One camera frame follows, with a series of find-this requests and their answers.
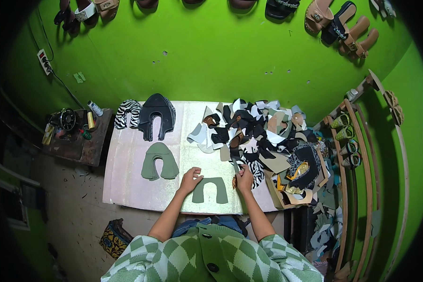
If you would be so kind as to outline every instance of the thread spool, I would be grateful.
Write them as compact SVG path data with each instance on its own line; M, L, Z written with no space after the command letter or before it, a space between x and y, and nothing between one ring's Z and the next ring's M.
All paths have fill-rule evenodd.
M94 118L92 117L92 111L88 112L88 131L93 132L96 130L96 125L94 124Z
M97 116L103 115L103 110L98 105L96 105L93 101L91 100L88 101L88 107L91 109L91 111L95 112Z

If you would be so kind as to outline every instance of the hand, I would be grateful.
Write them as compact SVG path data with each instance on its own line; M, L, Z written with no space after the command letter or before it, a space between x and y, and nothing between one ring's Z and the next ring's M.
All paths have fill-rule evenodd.
M242 164L241 166L243 169L236 173L237 186L240 192L244 195L245 193L251 191L252 184L254 183L254 175L252 174L248 165Z
M180 188L177 191L178 192L181 192L182 195L184 195L184 196L186 196L189 193L191 193L191 191L194 190L194 188L202 180L202 178L204 178L203 175L199 176L200 173L201 173L201 168L200 167L192 167L192 168L190 168L184 174L184 176L182 178L182 183L180 184Z

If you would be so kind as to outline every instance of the denim fabric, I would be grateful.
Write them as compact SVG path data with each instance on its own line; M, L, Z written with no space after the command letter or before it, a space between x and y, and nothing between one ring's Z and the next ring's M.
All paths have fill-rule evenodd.
M224 215L224 216L218 216L218 218L219 218L219 222L217 223L217 225L228 227L232 230L240 232L241 234L243 233L242 230L239 228L235 219L233 219L233 217ZM206 219L201 221L199 221L198 219L187 220L184 223L180 224L179 227L177 227L177 229L175 229L174 233L172 233L172 238L179 237L185 234L189 228L196 227L198 223L208 225L211 222L212 222L212 219L210 217L207 217Z

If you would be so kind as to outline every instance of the white work surface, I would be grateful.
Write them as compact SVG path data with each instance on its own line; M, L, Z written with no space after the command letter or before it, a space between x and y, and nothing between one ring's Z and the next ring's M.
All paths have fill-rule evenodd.
M219 150L207 154L202 152L197 143L190 144L186 137L198 123L202 121L205 107L214 110L217 102L185 102L172 101L176 110L173 132L166 133L163 141L174 155L179 175L174 180L159 178L149 181L141 177L142 163L146 151L158 141L160 117L153 122L153 141L144 141L142 131L137 129L113 129L110 149L105 169L103 187L104 203L119 204L133 208L152 211L164 211L180 187L183 174L193 166L202 168L206 178L222 177L226 184L227 204L216 203L216 187L213 183L204 186L204 202L193 203L192 193L183 203L181 212L210 214L242 214L243 207L236 190L232 189L232 178L235 175L232 164L220 160ZM156 160L158 174L161 173L162 160ZM271 200L266 182L252 190L255 199L264 212L276 211Z

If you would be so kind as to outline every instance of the patterned bag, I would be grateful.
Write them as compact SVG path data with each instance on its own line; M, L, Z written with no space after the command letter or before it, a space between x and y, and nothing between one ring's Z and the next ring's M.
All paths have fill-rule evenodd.
M102 248L114 259L118 259L133 240L133 237L122 228L123 221L122 218L110 221L99 242Z

